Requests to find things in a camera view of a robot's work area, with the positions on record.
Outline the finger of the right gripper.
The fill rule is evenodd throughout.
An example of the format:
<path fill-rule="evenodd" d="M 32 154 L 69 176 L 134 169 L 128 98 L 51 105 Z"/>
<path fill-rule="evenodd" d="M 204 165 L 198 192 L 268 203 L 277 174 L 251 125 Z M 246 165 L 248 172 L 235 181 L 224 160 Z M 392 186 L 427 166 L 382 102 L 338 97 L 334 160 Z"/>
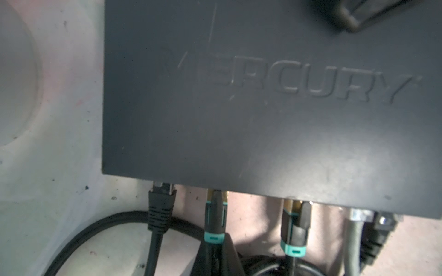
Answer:
<path fill-rule="evenodd" d="M 418 5 L 416 0 L 316 1 L 315 8 L 340 30 L 357 33 Z"/>

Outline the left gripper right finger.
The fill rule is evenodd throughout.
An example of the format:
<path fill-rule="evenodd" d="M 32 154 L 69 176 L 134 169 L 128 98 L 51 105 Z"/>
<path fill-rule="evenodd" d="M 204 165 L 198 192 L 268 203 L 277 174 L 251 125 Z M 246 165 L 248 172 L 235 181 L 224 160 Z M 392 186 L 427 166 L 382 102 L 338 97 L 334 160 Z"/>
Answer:
<path fill-rule="evenodd" d="M 231 236 L 226 233 L 222 244 L 222 276 L 246 276 Z"/>

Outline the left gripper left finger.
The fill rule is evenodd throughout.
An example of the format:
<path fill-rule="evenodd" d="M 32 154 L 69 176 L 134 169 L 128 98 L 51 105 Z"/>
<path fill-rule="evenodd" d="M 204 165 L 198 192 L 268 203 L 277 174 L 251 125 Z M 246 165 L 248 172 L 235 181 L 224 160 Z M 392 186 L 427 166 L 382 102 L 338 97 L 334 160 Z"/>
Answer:
<path fill-rule="evenodd" d="M 191 276 L 210 276 L 212 274 L 212 248 L 211 244 L 203 241 L 200 244 L 194 261 Z"/>

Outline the black network switch box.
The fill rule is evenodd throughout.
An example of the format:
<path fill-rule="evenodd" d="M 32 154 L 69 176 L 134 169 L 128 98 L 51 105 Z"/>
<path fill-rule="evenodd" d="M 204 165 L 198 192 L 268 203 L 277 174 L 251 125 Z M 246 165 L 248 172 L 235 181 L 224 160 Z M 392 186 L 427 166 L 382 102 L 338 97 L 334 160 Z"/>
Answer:
<path fill-rule="evenodd" d="M 106 1 L 104 174 L 440 219 L 442 3 Z"/>

